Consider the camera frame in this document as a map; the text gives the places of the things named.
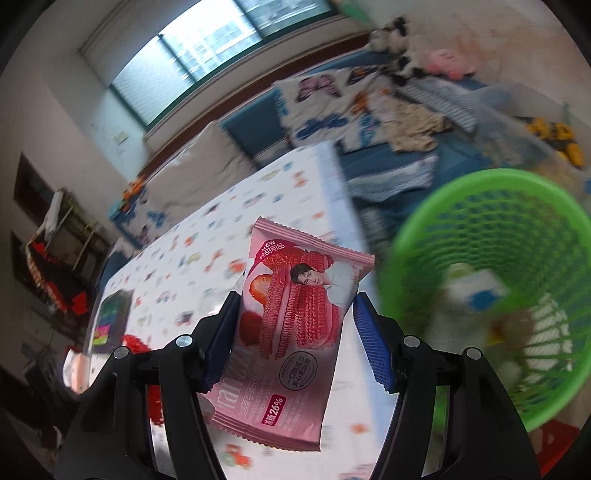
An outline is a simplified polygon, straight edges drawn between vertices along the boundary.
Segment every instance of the silver screw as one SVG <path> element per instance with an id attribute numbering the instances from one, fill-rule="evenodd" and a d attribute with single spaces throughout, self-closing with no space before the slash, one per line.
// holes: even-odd
<path id="1" fill-rule="evenodd" d="M 190 335 L 181 335 L 176 341 L 177 346 L 180 347 L 189 346 L 191 343 L 193 343 L 193 337 Z"/>
<path id="2" fill-rule="evenodd" d="M 125 358 L 128 353 L 129 349 L 126 346 L 120 346 L 115 349 L 115 351 L 113 352 L 113 356 L 116 359 L 122 359 Z"/>
<path id="3" fill-rule="evenodd" d="M 404 345 L 409 346 L 410 348 L 416 348 L 421 344 L 421 340 L 417 337 L 408 336 L 404 337 Z"/>
<path id="4" fill-rule="evenodd" d="M 472 360 L 480 360 L 482 353 L 478 348 L 469 348 L 466 355 L 472 358 Z"/>

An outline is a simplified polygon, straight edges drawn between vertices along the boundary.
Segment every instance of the circular logo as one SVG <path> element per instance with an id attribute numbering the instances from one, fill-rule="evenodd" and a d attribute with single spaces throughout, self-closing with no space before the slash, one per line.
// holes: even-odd
<path id="1" fill-rule="evenodd" d="M 283 362 L 279 372 L 279 381 L 288 390 L 302 390 L 312 383 L 318 362 L 308 352 L 292 353 Z"/>

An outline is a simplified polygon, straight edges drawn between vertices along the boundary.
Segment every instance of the pink snack package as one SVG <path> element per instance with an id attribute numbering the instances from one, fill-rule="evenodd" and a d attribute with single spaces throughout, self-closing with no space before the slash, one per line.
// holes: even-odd
<path id="1" fill-rule="evenodd" d="M 343 317 L 367 255 L 259 218 L 232 353 L 206 397 L 211 424 L 285 450 L 319 451 Z"/>

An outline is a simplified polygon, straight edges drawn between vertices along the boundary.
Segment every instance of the white wall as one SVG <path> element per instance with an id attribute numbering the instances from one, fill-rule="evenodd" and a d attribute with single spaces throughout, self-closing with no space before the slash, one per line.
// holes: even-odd
<path id="1" fill-rule="evenodd" d="M 0 364 L 20 379 L 26 363 L 21 344 L 35 346 L 21 320 L 36 298 L 12 276 L 10 232 L 26 241 L 36 227 L 12 200 L 18 160 L 23 152 L 52 188 L 71 190 L 114 236 L 107 214 L 126 180 L 56 99 L 44 69 L 74 54 L 117 1 L 58 0 L 35 23 L 0 76 Z"/>
<path id="2" fill-rule="evenodd" d="M 126 180 L 136 178 L 152 151 L 144 142 L 145 131 L 111 90 L 105 89 L 78 52 L 66 54 L 43 69 L 43 76 L 62 108 L 82 134 Z M 120 145 L 119 132 L 129 137 Z"/>
<path id="3" fill-rule="evenodd" d="M 541 0 L 361 0 L 383 25 L 407 14 L 432 48 L 456 48 L 488 83 L 512 80 L 562 103 L 591 125 L 591 69 Z"/>

